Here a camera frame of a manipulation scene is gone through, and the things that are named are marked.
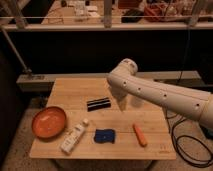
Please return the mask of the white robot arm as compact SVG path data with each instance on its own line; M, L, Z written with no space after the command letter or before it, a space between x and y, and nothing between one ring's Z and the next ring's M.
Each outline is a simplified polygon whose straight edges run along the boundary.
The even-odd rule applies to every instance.
M120 94L127 93L167 108L213 131L213 94L138 78L137 64L123 59L108 75L110 87Z

